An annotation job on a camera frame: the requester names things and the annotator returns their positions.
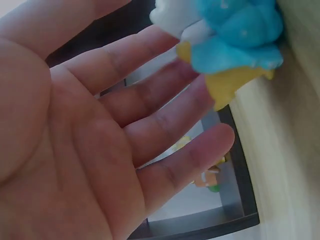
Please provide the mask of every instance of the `finger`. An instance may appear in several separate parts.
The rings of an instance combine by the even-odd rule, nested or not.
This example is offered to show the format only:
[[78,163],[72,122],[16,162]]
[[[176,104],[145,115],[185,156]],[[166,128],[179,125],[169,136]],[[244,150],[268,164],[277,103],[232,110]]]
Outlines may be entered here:
[[63,65],[95,95],[177,43],[176,38],[152,25],[137,34],[76,56]]
[[203,76],[154,114],[124,128],[132,147],[133,163],[140,167],[157,157],[213,107]]
[[159,110],[198,75],[189,64],[175,60],[145,80],[110,92],[100,101],[123,128]]
[[129,0],[28,0],[0,20],[0,38],[45,59],[95,19]]
[[219,124],[165,159],[137,171],[150,215],[212,167],[234,143],[231,127]]

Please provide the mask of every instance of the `open palm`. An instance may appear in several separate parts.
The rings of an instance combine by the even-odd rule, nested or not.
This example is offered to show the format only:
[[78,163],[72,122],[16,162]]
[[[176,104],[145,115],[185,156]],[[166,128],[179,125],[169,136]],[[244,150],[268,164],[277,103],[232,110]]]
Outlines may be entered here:
[[46,65],[127,2],[30,0],[0,20],[0,239],[126,239],[232,146],[233,131],[221,124],[137,170],[213,105],[203,78],[178,60],[94,98],[177,43],[155,26]]

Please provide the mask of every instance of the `white toy part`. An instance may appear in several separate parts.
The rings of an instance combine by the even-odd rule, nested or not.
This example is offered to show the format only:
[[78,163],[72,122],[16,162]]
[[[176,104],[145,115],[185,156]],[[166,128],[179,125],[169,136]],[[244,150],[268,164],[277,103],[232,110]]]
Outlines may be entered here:
[[191,45],[200,44],[215,35],[204,19],[187,27],[181,36],[181,42],[189,42]]
[[170,35],[181,39],[183,31],[200,21],[196,0],[155,0],[151,22]]

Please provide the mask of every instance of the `plastic toy figure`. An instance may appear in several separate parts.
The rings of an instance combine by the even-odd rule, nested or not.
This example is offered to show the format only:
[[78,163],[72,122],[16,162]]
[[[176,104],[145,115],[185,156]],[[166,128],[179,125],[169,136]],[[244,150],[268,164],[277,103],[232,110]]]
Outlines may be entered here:
[[156,0],[150,19],[181,40],[177,55],[205,74],[216,111],[251,80],[272,79],[283,63],[275,0]]
[[[191,138],[189,136],[184,136],[175,145],[173,145],[172,149],[176,152],[190,142]],[[216,174],[220,173],[220,169],[217,166],[225,162],[226,158],[223,157],[215,166],[212,166],[207,171],[196,177],[192,184],[195,184],[198,188],[209,188],[209,190],[214,193],[219,192],[220,187],[217,182]]]

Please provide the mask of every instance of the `wooden surface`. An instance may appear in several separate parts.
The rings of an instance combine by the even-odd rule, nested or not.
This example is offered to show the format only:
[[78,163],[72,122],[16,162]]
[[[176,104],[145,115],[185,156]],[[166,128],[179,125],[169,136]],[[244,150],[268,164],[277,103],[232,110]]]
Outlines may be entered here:
[[320,98],[320,0],[277,0],[286,37]]
[[252,81],[231,104],[261,219],[235,240],[320,236],[320,101],[291,50],[282,52],[276,78]]

